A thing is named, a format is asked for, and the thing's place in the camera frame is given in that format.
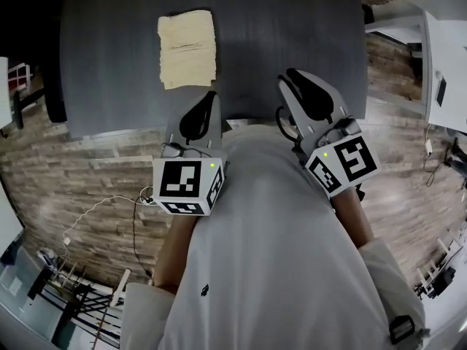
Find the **wooden floor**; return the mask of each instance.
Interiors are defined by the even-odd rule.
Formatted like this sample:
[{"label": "wooden floor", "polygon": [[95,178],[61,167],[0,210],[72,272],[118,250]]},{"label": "wooden floor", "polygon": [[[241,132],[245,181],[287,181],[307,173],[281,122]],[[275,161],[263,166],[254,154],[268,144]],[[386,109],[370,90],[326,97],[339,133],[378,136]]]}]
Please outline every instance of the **wooden floor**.
[{"label": "wooden floor", "polygon": [[[408,52],[375,36],[368,38],[368,76],[373,89],[413,100],[420,85],[409,67]],[[4,129],[0,139],[0,171],[26,224],[25,245],[31,253],[50,247],[64,253],[63,231],[93,204],[112,195],[136,198],[153,180],[151,156],[158,155],[163,134],[122,131],[70,139],[65,124],[52,124],[43,102],[28,110],[25,127]],[[465,216],[460,202],[462,179],[441,166],[433,185],[422,169],[427,125],[421,117],[395,106],[368,101],[361,121],[382,162],[382,173],[365,182],[363,207],[374,231],[389,244],[411,284],[415,268],[436,254],[436,237],[458,228]],[[444,154],[443,133],[429,132],[434,168]],[[125,268],[131,280],[145,275],[133,252],[133,204],[116,198],[96,207],[73,231],[68,246],[71,262],[86,275],[115,284]],[[157,208],[138,206],[136,249],[145,268],[155,264],[171,219]]]}]

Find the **person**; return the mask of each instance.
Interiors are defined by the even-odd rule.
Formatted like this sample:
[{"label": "person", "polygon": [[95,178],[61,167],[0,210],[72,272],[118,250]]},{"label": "person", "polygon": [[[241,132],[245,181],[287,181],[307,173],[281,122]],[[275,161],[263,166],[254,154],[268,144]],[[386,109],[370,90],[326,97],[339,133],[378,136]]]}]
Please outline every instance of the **person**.
[{"label": "person", "polygon": [[467,179],[467,154],[459,147],[459,139],[455,138],[451,147],[452,154],[444,160],[446,166],[455,169],[464,180]]},{"label": "person", "polygon": [[224,134],[212,214],[174,217],[155,287],[127,286],[121,349],[395,349],[391,310],[424,328],[356,191],[331,204],[291,147],[263,125]]}]

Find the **white shirt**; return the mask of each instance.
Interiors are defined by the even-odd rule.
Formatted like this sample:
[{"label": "white shirt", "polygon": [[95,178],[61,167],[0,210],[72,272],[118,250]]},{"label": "white shirt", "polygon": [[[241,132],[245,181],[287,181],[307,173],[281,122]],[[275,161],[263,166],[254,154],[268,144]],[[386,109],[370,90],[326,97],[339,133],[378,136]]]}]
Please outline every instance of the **white shirt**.
[{"label": "white shirt", "polygon": [[227,178],[177,296],[129,284],[122,349],[393,349],[380,295],[423,326],[385,244],[355,248],[290,148],[265,126],[226,134]]}]

